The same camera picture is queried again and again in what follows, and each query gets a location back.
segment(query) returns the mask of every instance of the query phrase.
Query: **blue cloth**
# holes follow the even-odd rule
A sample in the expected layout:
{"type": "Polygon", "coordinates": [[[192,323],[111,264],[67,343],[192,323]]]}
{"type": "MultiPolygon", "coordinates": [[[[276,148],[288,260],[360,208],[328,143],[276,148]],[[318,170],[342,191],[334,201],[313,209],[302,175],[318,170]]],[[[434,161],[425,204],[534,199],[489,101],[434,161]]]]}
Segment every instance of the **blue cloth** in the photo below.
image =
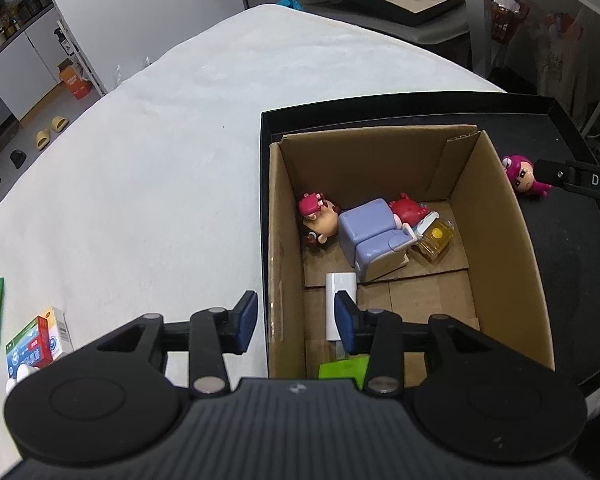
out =
{"type": "Polygon", "coordinates": [[[289,9],[304,10],[302,5],[298,3],[298,0],[280,0],[276,5],[282,5],[283,7],[289,7],[289,9]]]}

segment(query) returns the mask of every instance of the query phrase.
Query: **white wall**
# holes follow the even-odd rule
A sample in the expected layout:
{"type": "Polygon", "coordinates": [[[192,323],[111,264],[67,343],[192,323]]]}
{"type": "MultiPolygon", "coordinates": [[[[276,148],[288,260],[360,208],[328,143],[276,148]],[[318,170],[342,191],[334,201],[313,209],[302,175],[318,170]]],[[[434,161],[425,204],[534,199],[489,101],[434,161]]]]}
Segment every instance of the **white wall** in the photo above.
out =
{"type": "Polygon", "coordinates": [[[242,0],[54,0],[107,91],[167,50],[244,9],[242,0]]]}

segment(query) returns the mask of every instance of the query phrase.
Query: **red basket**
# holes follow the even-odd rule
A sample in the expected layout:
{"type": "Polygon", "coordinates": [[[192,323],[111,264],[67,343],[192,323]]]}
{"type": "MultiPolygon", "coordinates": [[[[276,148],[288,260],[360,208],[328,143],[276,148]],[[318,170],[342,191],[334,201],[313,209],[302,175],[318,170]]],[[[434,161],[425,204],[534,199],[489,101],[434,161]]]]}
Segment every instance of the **red basket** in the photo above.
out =
{"type": "Polygon", "coordinates": [[[529,6],[518,0],[516,2],[520,4],[518,12],[503,9],[496,3],[491,6],[491,39],[498,43],[509,43],[520,23],[524,22],[529,15],[529,6]]]}

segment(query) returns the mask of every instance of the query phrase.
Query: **cardboard box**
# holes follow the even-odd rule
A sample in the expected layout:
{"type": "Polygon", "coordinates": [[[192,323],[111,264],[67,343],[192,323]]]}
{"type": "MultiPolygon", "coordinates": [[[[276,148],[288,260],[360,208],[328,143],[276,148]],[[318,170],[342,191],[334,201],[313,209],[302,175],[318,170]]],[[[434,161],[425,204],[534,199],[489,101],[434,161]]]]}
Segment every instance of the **cardboard box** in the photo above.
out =
{"type": "MultiPolygon", "coordinates": [[[[320,190],[347,210],[406,192],[456,228],[431,264],[409,250],[406,267],[358,285],[360,308],[405,321],[446,313],[535,361],[554,367],[544,293],[514,191],[487,133],[476,126],[378,126],[284,136],[269,147],[269,372],[316,378],[334,359],[325,339],[327,272],[351,272],[337,241],[301,246],[296,202],[320,190]]],[[[426,376],[405,354],[406,384],[426,376]]]]}
{"type": "Polygon", "coordinates": [[[75,71],[73,63],[66,59],[58,65],[60,71],[60,79],[64,82],[67,88],[71,91],[76,99],[82,99],[91,91],[91,83],[83,81],[75,71]]]}

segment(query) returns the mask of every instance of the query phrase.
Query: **white box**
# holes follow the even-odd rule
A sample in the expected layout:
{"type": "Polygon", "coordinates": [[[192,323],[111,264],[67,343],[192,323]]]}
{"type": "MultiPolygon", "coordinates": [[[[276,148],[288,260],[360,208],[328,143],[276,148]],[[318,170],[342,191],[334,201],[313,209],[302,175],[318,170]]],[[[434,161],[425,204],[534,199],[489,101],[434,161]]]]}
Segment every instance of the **white box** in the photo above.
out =
{"type": "Polygon", "coordinates": [[[50,306],[42,314],[46,319],[49,329],[49,347],[51,348],[51,357],[59,359],[74,351],[74,345],[71,343],[69,331],[64,320],[64,312],[59,308],[50,306]]]}
{"type": "Polygon", "coordinates": [[[326,290],[326,322],[327,322],[327,341],[340,341],[340,333],[336,326],[336,319],[333,314],[333,298],[339,290],[345,290],[350,298],[356,302],[356,281],[355,272],[330,272],[325,280],[326,290]]]}

